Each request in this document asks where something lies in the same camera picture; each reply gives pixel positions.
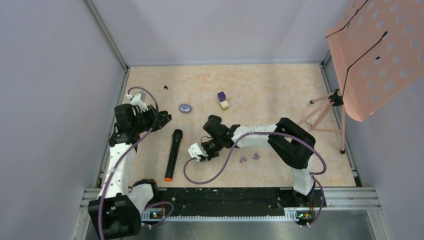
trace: table surface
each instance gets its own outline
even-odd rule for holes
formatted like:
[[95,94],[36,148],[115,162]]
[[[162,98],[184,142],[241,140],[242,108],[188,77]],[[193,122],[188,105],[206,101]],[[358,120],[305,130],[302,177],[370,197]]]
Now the table surface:
[[[155,179],[159,187],[199,187],[188,182],[183,166],[190,158],[187,149],[209,136],[203,129],[209,115],[222,118],[227,127],[266,126],[289,118],[295,123],[313,111],[319,102],[310,100],[325,95],[326,89],[318,64],[246,64],[246,65],[194,65],[132,67],[126,90],[133,86],[144,87],[156,98],[160,111],[172,114],[172,121],[163,129],[151,133],[138,146],[131,166],[130,184]],[[217,93],[224,91],[229,109],[222,111]],[[123,103],[129,103],[124,97]],[[147,104],[153,101],[147,97]],[[179,111],[180,104],[190,104],[192,112]],[[310,131],[307,124],[302,127]],[[319,128],[337,129],[331,112]],[[181,129],[183,139],[179,147],[173,181],[164,180],[172,134]],[[310,131],[316,139],[315,149],[327,164],[325,174],[317,179],[326,187],[353,187],[355,181],[346,154],[340,154],[340,134],[337,132]],[[253,159],[258,153],[260,159]],[[193,161],[187,166],[187,175],[195,181],[206,181],[215,176],[224,164],[228,149],[208,162]],[[247,158],[239,163],[241,157]],[[323,167],[315,157],[315,172]],[[292,171],[270,147],[235,149],[224,172],[213,182],[200,187],[291,187]]]

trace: gray round object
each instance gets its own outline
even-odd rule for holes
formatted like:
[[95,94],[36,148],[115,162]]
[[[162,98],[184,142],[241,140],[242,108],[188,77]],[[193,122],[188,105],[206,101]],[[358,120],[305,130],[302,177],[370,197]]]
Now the gray round object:
[[188,105],[188,104],[181,104],[179,106],[179,111],[182,112],[183,114],[189,114],[192,112],[192,106]]

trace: black wire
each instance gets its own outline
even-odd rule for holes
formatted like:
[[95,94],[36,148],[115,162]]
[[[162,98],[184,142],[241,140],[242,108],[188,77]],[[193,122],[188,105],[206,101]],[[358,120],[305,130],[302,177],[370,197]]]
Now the black wire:
[[202,144],[202,140],[203,140],[203,138],[211,139],[212,137],[211,137],[211,136],[202,136],[202,137],[200,138],[200,143],[201,143],[201,144]]
[[332,36],[332,35],[334,35],[334,34],[336,34],[336,33],[338,33],[338,32],[340,32],[340,31],[342,31],[343,29],[345,29],[346,28],[346,26],[347,25],[349,25],[349,24],[351,24],[351,20],[359,13],[359,11],[362,9],[362,7],[363,6],[365,6],[365,4],[367,4],[367,2],[368,2],[368,0],[366,0],[363,4],[362,4],[362,6],[360,6],[360,8],[358,8],[357,10],[356,10],[356,12],[355,12],[355,14],[349,19],[349,21],[347,21],[347,23],[342,27],[342,28],[340,28],[339,30],[337,30],[337,31],[335,31],[335,32],[333,32],[333,33],[331,33],[330,35],[327,35],[327,36],[325,36],[325,38],[328,38],[328,37],[330,37],[330,36]]
[[385,31],[384,33],[383,33],[383,35],[380,37],[380,39],[376,42],[376,43],[374,43],[374,45],[372,45],[372,47],[370,48],[370,49],[368,49],[364,54],[362,54],[362,56],[360,56],[355,62],[353,62],[348,68],[347,68],[347,70],[346,70],[346,77],[344,78],[344,85],[343,85],[343,92],[341,93],[341,97],[343,98],[343,96],[345,95],[345,89],[346,89],[346,82],[348,81],[348,73],[349,73],[349,70],[351,69],[351,67],[354,65],[354,64],[356,64],[363,56],[365,56],[369,51],[371,51],[375,46],[377,46],[377,44],[379,44],[382,40],[383,40],[383,38],[387,35],[387,31]]

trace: pink tripod leg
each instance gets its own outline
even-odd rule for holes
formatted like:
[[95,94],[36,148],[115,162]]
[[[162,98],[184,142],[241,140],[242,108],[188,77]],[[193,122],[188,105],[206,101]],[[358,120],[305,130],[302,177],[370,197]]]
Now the pink tripod leg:
[[318,101],[320,101],[320,100],[323,100],[323,99],[328,99],[331,95],[333,95],[333,93],[332,93],[332,92],[331,92],[331,93],[329,93],[329,94],[327,94],[327,95],[325,95],[325,96],[322,96],[322,97],[320,97],[320,98],[317,98],[317,99],[311,100],[311,101],[310,101],[310,104],[314,104],[314,103],[316,103],[316,102],[318,102]]
[[329,113],[331,108],[333,107],[332,104],[328,104],[327,107],[324,109],[324,111],[319,115],[318,119],[313,123],[311,130],[314,130],[318,127],[318,125],[321,123],[321,121],[326,117],[326,115]]
[[327,107],[329,104],[330,104],[330,100],[327,100],[326,102],[324,102],[323,104],[321,104],[314,111],[312,111],[311,113],[309,113],[306,117],[302,118],[302,120],[300,120],[300,122],[298,123],[298,125],[302,125],[302,124],[306,123],[306,121],[308,119],[310,119],[312,116],[314,116],[315,114],[317,114],[321,109]]
[[341,134],[341,148],[340,148],[340,153],[341,154],[345,154],[346,150],[345,150],[345,105],[341,105],[341,109],[340,109],[340,118],[341,118],[341,123],[340,123],[340,134]]

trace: music stand tripod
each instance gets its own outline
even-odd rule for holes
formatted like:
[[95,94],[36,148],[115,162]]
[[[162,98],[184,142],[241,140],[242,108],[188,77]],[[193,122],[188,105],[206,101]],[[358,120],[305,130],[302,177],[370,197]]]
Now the music stand tripod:
[[[320,100],[324,100],[324,103],[321,104],[319,107],[317,107],[314,111],[312,111],[311,113],[309,113],[306,117],[302,118],[302,120],[300,120],[300,122],[298,123],[298,125],[301,124],[308,124],[311,127],[311,130],[316,130],[316,131],[323,131],[323,132],[337,132],[340,133],[341,135],[341,148],[340,148],[340,153],[341,154],[345,154],[346,153],[346,149],[345,149],[345,105],[343,104],[343,98],[341,96],[340,90],[339,89],[335,89],[334,92],[329,93],[325,96],[322,96],[320,98],[314,99],[310,101],[310,104],[314,104]],[[341,106],[341,111],[340,111],[340,118],[341,118],[341,124],[340,124],[340,130],[335,130],[335,129],[322,129],[322,128],[317,128],[318,125],[321,123],[321,121],[326,117],[326,115],[330,112],[330,110],[333,107],[337,107],[337,106]],[[315,114],[317,114],[318,112],[320,112],[322,109],[324,109],[318,116],[318,118],[316,119],[316,121],[314,123],[309,123],[308,120],[314,116]]]

